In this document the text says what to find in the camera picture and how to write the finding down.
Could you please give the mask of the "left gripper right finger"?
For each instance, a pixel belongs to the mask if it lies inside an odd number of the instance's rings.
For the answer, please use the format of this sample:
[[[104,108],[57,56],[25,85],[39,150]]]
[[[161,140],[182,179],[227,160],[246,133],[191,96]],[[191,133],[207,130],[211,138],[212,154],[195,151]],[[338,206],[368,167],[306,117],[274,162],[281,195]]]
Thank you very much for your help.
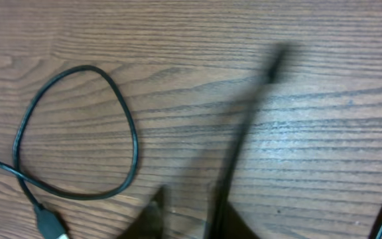
[[[259,239],[228,201],[216,202],[207,239]]]

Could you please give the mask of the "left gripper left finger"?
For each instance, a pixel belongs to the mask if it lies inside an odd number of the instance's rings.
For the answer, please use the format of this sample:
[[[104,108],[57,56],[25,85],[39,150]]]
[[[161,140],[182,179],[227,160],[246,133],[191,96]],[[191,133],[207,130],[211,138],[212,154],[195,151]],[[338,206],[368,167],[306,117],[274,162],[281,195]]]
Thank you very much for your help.
[[[135,221],[117,239],[165,238],[166,187],[161,186]]]

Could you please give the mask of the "black cable bundle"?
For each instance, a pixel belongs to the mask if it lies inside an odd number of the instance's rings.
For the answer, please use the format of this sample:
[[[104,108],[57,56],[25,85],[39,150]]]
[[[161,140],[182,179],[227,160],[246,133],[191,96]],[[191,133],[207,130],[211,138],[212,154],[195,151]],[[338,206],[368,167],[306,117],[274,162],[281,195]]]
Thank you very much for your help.
[[[274,84],[279,75],[281,74],[281,67],[287,61],[287,58],[292,50],[289,43],[279,43],[275,46],[275,55],[270,62],[270,65],[264,69],[260,79],[255,84],[251,94],[245,98],[246,108],[243,111],[243,121],[236,132],[235,139],[231,142],[228,156],[225,158],[223,169],[220,173],[219,181],[216,184],[214,191],[214,201],[212,204],[212,211],[209,213],[204,237],[207,238],[207,224],[211,221],[212,213],[214,211],[216,202],[229,202],[229,194],[231,192],[233,178],[237,163],[239,161],[240,153],[246,137],[251,129],[253,120],[255,119],[256,107],[261,99],[261,92],[265,85]]]

